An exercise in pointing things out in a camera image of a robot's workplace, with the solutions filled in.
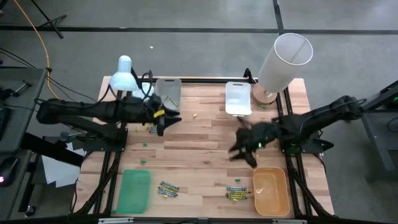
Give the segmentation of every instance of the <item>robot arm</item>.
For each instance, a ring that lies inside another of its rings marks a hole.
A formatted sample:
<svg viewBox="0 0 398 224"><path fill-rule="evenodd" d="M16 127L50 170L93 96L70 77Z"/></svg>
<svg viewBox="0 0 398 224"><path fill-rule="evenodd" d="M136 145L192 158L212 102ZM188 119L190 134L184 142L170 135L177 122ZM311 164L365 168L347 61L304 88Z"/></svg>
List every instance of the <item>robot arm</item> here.
<svg viewBox="0 0 398 224"><path fill-rule="evenodd" d="M125 96L121 100L93 104L49 99L40 104L36 118L42 124L63 123L117 141L117 122L154 123L157 125L157 134L163 136L165 128L181 121L177 115L179 112L167 109L160 97L153 94L148 101ZM80 116L98 118L107 124L101 125Z"/></svg>
<svg viewBox="0 0 398 224"><path fill-rule="evenodd" d="M343 96L331 104L311 110L305 114L286 115L272 119L272 123L260 122L250 124L240 120L245 128L236 131L236 143L229 150L239 151L231 160L245 159L251 167L257 162L253 153L260 147L275 139L281 145L299 146L312 133L339 121L352 121L362 117L363 109L360 101L351 96Z"/></svg>

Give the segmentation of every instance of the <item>gray floor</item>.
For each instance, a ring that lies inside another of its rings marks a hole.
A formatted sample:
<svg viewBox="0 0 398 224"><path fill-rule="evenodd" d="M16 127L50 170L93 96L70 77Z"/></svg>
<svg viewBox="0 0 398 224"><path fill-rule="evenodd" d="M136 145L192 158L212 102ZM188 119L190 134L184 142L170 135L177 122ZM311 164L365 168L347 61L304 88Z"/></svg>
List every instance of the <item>gray floor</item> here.
<svg viewBox="0 0 398 224"><path fill-rule="evenodd" d="M67 14L63 26L93 27L213 27L275 29L272 0L37 0L50 17ZM36 24L43 18L21 2ZM287 29L398 29L395 0L279 0ZM10 2L0 24L26 25ZM117 58L132 58L138 73L154 75L240 77L246 67L256 74L276 34L95 33L42 32L50 55L52 77L76 91L98 96L104 75L111 75ZM305 79L312 108L341 97L369 97L397 80L396 35L305 35L314 48L313 60L299 74ZM45 56L33 32L0 31L0 47L38 67ZM17 65L6 59L7 65ZM41 98L50 98L44 88ZM29 131L54 135L68 129L44 126L33 119ZM335 143L325 153L327 177L335 213L343 218L398 222L398 185L368 184L364 176L375 158L361 122L335 123L324 139ZM72 188L44 186L37 217L67 213ZM55 199L53 195L65 195Z"/></svg>

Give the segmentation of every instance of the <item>small green object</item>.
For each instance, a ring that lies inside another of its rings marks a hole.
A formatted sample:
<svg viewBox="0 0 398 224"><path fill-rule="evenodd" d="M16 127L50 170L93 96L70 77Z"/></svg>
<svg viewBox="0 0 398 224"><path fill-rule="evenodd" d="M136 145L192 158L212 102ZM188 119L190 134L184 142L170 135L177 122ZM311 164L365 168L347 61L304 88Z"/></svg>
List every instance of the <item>small green object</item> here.
<svg viewBox="0 0 398 224"><path fill-rule="evenodd" d="M148 207L149 194L150 172L125 170L119 191L118 213L144 213Z"/></svg>

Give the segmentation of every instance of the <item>white desk lamp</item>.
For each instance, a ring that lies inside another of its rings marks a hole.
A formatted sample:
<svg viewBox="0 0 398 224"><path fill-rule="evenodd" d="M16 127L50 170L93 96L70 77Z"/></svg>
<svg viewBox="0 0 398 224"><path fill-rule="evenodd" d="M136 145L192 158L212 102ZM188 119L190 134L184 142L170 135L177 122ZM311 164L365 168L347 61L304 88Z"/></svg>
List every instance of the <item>white desk lamp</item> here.
<svg viewBox="0 0 398 224"><path fill-rule="evenodd" d="M112 75L109 84L113 90L138 90L137 82L131 74L131 58L129 56L119 57L118 71Z"/></svg>
<svg viewBox="0 0 398 224"><path fill-rule="evenodd" d="M261 105L275 101L277 93L289 85L299 69L311 61L312 55L311 43L305 37L298 34L279 36L259 71L259 83L252 88L253 100Z"/></svg>

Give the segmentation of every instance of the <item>wooden table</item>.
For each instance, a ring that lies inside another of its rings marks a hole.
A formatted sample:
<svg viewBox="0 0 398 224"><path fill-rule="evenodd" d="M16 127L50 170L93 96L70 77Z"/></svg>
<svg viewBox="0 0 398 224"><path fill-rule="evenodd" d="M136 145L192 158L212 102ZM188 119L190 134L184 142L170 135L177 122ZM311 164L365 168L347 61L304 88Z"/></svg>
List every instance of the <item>wooden table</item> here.
<svg viewBox="0 0 398 224"><path fill-rule="evenodd" d="M99 93L102 96L109 83L104 77ZM290 98L294 113L310 110L304 80L296 78L290 85ZM106 100L114 100L109 94ZM252 115L249 120L270 121L277 117L276 104L268 109L252 102ZM228 149L235 142L235 131L239 127L236 119L225 112L225 84L183 83L180 111L182 121L165 130L164 137L145 131L140 124L129 124L127 146L122 153L118 170L118 180L114 192L113 209L116 209L122 173L126 169L146 169L152 176L149 206L143 214L134 217L213 217L213 218L264 218L256 212L254 199L233 202L225 197L227 185L242 185L252 191L253 170L244 161L230 162ZM92 153L81 167L77 182L78 210L88 200L100 179L103 152ZM257 152L258 167L280 167L286 175L285 157L280 152L279 143L274 141L266 149ZM326 211L333 213L333 207L321 162L311 154L303 154L303 164L307 184ZM157 194L160 181L178 185L177 198L163 198ZM290 213L294 216L290 198L289 180L286 178ZM298 189L298 199L303 212L302 193ZM103 210L108 190L104 192Z"/></svg>

